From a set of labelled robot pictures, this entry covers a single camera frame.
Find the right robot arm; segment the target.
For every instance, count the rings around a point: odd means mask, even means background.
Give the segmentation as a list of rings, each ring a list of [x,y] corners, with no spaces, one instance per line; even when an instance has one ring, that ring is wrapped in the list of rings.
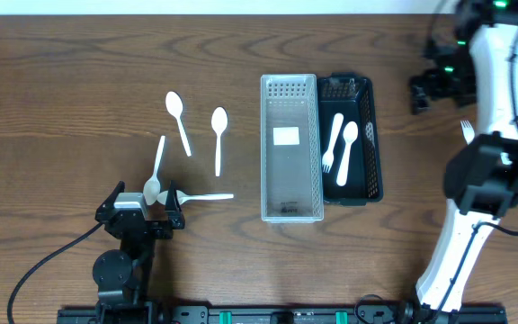
[[[477,106],[477,126],[445,169],[442,233],[399,323],[496,322],[488,310],[464,310],[462,296],[488,237],[518,204],[518,0],[460,0],[455,17],[454,47],[426,38],[434,66],[409,82],[412,111],[449,97]]]

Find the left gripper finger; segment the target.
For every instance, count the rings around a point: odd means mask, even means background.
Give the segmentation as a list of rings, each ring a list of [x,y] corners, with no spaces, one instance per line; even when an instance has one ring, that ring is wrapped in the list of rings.
[[[165,213],[170,221],[181,221],[183,219],[183,211],[178,201],[175,182],[171,181],[167,189],[167,197],[165,199]]]
[[[123,193],[125,190],[125,183],[123,181],[119,181],[113,191],[109,194],[109,196],[101,203],[98,207],[99,212],[110,211],[114,208],[115,201],[120,193]]]

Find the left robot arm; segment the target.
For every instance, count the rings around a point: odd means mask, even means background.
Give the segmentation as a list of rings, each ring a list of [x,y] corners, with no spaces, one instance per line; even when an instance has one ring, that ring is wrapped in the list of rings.
[[[159,239],[171,239],[185,227],[177,190],[171,186],[165,202],[167,220],[147,220],[142,193],[127,193],[120,181],[97,208],[95,220],[118,239],[117,249],[104,252],[93,266],[98,286],[97,323],[170,323],[169,310],[147,297],[149,276]]]

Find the white plastic fork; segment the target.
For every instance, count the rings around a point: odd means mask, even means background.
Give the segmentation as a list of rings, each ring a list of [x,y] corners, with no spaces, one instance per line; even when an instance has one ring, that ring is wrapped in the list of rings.
[[[464,140],[467,144],[470,144],[472,140],[475,138],[474,128],[472,127],[471,123],[467,120],[461,120],[460,127],[462,130]]]
[[[323,154],[323,157],[322,157],[323,172],[326,174],[328,174],[331,171],[331,168],[334,164],[335,144],[339,137],[339,133],[340,133],[341,127],[343,125],[343,122],[344,122],[344,116],[340,112],[336,113],[333,118],[333,121],[332,121],[332,127],[331,127],[330,138],[328,141],[327,150]]]

